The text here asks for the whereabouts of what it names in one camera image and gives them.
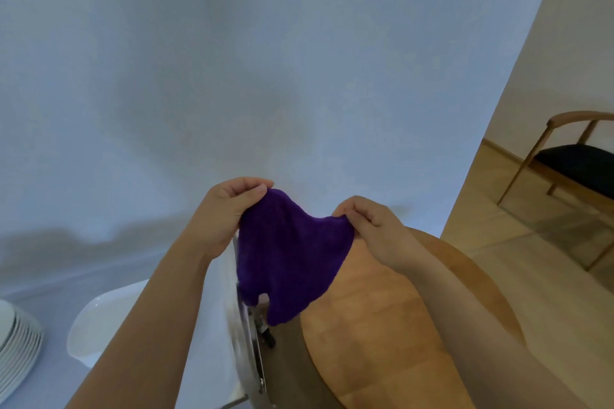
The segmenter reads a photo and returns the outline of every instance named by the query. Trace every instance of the round wooden table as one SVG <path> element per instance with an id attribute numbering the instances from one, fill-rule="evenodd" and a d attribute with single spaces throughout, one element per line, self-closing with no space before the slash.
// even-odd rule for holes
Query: round wooden table
<path id="1" fill-rule="evenodd" d="M 514 312 L 487 274 L 450 244 L 412 231 L 524 343 Z M 417 291 L 377 263 L 362 241 L 301 323 L 314 365 L 348 409 L 473 407 Z"/>

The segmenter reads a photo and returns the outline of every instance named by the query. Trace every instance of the wooden stool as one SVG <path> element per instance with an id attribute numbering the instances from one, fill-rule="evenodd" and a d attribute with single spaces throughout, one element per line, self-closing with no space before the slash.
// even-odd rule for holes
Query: wooden stool
<path id="1" fill-rule="evenodd" d="M 412 232 L 524 343 L 510 305 L 479 266 L 450 244 Z M 301 323 L 315 367 L 348 409 L 473 407 L 418 292 L 377 263 L 363 241 Z"/>

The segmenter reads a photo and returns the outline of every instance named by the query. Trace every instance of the forearm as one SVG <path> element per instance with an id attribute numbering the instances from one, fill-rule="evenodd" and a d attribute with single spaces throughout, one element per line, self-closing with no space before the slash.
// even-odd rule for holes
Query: forearm
<path id="1" fill-rule="evenodd" d="M 507 333 L 447 267 L 426 250 L 421 259 L 403 273 L 423 298 L 478 409 L 586 407 Z"/>
<path id="2" fill-rule="evenodd" d="M 172 409 L 211 256 L 180 237 L 67 409 Z"/>

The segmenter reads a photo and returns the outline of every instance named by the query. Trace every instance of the black seat cushion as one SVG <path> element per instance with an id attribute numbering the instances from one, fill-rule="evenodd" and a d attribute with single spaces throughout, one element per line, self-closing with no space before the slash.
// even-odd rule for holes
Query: black seat cushion
<path id="1" fill-rule="evenodd" d="M 544 149 L 535 160 L 566 177 L 614 199 L 614 154 L 607 150 L 570 144 Z"/>

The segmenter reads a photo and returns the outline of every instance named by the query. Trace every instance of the person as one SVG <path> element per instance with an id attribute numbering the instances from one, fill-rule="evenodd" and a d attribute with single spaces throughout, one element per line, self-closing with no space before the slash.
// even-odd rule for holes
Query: person
<path id="1" fill-rule="evenodd" d="M 174 407 L 207 268 L 272 185 L 237 178 L 209 190 L 67 409 Z M 354 196 L 333 215 L 347 215 L 373 257 L 414 284 L 477 409 L 586 409 L 388 207 Z"/>

